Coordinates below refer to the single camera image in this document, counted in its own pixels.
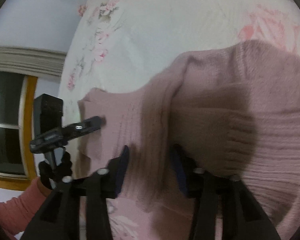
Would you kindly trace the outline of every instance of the pink sweater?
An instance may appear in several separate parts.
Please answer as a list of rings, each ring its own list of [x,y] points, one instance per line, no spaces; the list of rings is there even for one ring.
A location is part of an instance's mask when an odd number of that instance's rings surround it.
[[[15,240],[16,234],[25,231],[46,199],[37,186],[38,179],[34,179],[18,198],[14,197],[6,203],[0,203],[0,225],[12,240]]]

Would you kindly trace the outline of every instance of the sweater sleeve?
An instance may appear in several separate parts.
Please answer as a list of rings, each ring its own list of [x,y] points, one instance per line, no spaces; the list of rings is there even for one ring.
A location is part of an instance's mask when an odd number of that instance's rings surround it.
[[[18,198],[14,197],[6,203],[0,203],[0,225],[12,235],[25,231],[46,199],[38,189],[38,179],[34,179]]]

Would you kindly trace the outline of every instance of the window pane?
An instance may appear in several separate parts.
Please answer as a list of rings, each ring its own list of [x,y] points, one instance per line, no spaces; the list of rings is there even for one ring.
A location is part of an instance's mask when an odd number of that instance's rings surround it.
[[[24,175],[19,130],[0,128],[0,172]]]
[[[24,75],[0,72],[0,123],[18,124]]]

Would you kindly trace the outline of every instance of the white bedsheet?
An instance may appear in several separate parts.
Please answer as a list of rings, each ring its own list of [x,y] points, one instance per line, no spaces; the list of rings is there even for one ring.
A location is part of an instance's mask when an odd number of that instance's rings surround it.
[[[80,121],[77,101],[93,87],[133,91],[182,52],[246,39],[300,55],[300,10],[293,0],[88,0],[62,74],[63,124]]]

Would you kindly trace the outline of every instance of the black glove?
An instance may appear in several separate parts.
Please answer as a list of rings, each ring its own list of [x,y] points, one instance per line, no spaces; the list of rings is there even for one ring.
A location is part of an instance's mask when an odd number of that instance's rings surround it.
[[[50,180],[52,179],[56,183],[60,182],[63,177],[72,175],[72,162],[70,160],[70,154],[64,152],[61,158],[61,163],[53,171],[51,166],[45,161],[39,163],[39,173],[41,183],[48,189],[52,189]]]

